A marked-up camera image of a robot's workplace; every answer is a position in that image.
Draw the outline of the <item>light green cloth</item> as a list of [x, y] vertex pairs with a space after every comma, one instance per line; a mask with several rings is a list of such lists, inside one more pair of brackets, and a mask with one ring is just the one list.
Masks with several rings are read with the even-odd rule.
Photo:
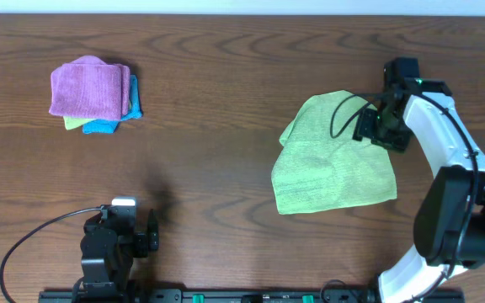
[[299, 109], [279, 138], [281, 153], [271, 182], [282, 215], [379, 204], [397, 197], [388, 152], [369, 140], [352, 139], [352, 121], [365, 100], [340, 90], [314, 95]]

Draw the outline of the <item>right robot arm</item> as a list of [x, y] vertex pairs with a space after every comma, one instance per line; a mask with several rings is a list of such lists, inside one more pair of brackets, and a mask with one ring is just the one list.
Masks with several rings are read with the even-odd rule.
[[393, 149], [400, 136], [415, 136], [434, 180], [415, 216], [413, 245], [378, 276], [368, 299], [436, 300], [447, 280], [485, 264], [485, 154], [444, 82], [392, 80], [377, 97], [377, 110], [360, 109], [354, 138]]

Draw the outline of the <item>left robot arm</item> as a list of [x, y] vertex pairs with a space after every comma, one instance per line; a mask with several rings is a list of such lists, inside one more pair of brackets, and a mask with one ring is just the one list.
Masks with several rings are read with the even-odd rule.
[[103, 205], [84, 223], [81, 240], [83, 277], [72, 288], [72, 302], [147, 302], [149, 294], [130, 279], [136, 258], [159, 249], [155, 212], [147, 229], [136, 231], [136, 207]]

